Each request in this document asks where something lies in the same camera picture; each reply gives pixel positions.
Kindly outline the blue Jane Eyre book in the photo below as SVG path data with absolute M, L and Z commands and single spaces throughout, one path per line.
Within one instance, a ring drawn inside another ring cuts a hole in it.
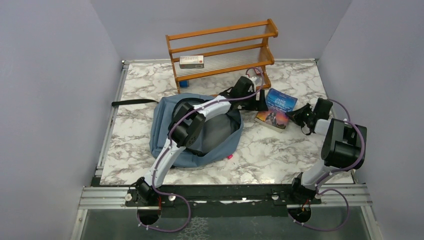
M 265 97 L 268 110 L 258 112 L 254 120 L 267 128 L 281 133 L 289 123 L 286 113 L 294 110 L 297 101 L 296 97 L 270 88 Z

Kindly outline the blue student backpack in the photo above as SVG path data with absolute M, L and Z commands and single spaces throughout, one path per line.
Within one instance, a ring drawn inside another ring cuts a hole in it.
M 157 158 L 165 146 L 172 118 L 183 103 L 195 106 L 215 99 L 209 95 L 182 93 L 158 101 L 150 129 L 149 148 L 153 157 Z M 242 130 L 243 120 L 238 109 L 212 117 L 203 125 L 198 139 L 177 157 L 173 165 L 197 168 L 227 158 L 236 151 Z

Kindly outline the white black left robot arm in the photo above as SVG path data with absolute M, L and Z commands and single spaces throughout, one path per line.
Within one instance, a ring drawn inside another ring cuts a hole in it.
M 147 206 L 155 203 L 172 167 L 202 167 L 232 155 L 243 132 L 241 111 L 267 108 L 263 85 L 247 75 L 216 96 L 184 93 L 162 98 L 150 131 L 155 161 L 135 183 L 138 199 Z

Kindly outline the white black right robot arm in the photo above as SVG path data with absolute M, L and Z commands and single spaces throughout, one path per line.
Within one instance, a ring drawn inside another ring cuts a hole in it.
M 339 173 L 359 169 L 365 161 L 367 128 L 352 123 L 349 114 L 344 120 L 331 118 L 334 103 L 318 98 L 315 106 L 308 103 L 286 113 L 293 123 L 308 128 L 308 136 L 324 136 L 320 160 L 295 177 L 288 190 L 289 199 L 296 204 L 313 200 L 324 183 Z

